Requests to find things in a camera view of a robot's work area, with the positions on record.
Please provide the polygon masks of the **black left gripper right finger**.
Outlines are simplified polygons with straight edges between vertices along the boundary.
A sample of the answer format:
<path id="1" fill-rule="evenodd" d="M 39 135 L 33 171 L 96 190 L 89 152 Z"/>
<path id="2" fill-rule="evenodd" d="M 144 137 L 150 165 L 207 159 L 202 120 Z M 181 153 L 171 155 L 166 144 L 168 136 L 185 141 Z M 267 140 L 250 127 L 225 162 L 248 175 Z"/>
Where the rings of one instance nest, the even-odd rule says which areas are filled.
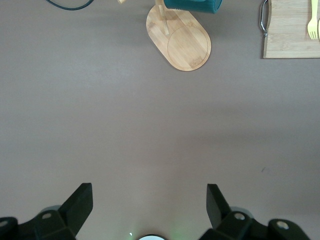
<path id="1" fill-rule="evenodd" d="M 232 210 L 217 184 L 206 187 L 206 211 L 212 228 L 201 240 L 308 240 L 296 223 L 274 218 L 263 225 L 241 210 Z"/>

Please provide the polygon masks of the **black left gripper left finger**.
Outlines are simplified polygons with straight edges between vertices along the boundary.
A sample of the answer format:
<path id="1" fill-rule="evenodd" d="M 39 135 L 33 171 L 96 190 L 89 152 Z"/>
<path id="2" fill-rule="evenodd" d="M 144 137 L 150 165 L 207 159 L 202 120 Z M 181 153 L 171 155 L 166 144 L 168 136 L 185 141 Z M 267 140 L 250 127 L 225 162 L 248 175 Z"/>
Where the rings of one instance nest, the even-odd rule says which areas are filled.
<path id="1" fill-rule="evenodd" d="M 93 187 L 82 183 L 57 209 L 45 210 L 22 224 L 13 216 L 0 219 L 2 240 L 75 240 L 93 210 Z"/>

